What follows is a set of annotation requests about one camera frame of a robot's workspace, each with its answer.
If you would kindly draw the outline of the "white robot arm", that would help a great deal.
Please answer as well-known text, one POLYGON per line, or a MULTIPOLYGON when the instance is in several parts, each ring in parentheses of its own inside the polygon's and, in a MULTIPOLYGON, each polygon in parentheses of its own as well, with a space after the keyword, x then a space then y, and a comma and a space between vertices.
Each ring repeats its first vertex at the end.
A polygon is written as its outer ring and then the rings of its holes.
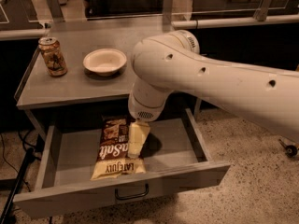
POLYGON ((178 30, 138 42, 129 112, 156 120, 167 97, 181 91, 299 143, 299 73, 210 59, 193 34, 178 30))

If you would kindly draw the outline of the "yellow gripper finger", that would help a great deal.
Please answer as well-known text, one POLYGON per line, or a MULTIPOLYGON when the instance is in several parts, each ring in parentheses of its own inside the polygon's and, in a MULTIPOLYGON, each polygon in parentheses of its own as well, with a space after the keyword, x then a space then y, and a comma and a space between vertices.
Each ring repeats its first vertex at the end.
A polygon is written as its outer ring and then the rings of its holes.
POLYGON ((138 158, 143 145, 150 133, 150 126, 146 122, 136 121, 129 126, 128 156, 138 158))

